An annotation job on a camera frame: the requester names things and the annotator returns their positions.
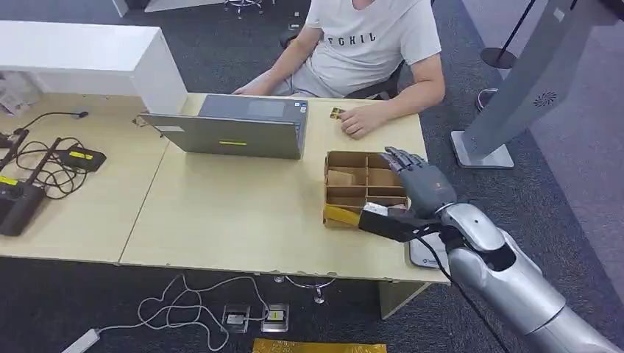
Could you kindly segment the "person's left hand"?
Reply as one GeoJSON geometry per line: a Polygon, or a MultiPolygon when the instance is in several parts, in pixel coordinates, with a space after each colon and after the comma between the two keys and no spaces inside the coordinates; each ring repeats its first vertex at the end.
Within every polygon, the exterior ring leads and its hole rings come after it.
{"type": "Polygon", "coordinates": [[[339,114],[341,130],[348,137],[359,140],[388,121],[385,103],[356,107],[339,114]]]}

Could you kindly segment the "person's right hand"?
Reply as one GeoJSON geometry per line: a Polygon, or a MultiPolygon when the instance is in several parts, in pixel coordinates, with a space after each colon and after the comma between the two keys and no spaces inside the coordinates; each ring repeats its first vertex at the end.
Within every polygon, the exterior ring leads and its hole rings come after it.
{"type": "Polygon", "coordinates": [[[268,96],[272,92],[273,88],[274,85],[271,82],[258,80],[238,88],[233,92],[233,94],[244,96],[268,96]]]}

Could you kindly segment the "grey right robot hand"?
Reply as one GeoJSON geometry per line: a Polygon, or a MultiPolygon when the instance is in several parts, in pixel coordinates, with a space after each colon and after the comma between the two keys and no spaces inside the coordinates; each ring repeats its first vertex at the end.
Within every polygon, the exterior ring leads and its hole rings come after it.
{"type": "Polygon", "coordinates": [[[447,177],[418,154],[387,146],[380,156],[400,178],[417,218],[435,218],[440,209],[458,201],[447,177]]]}

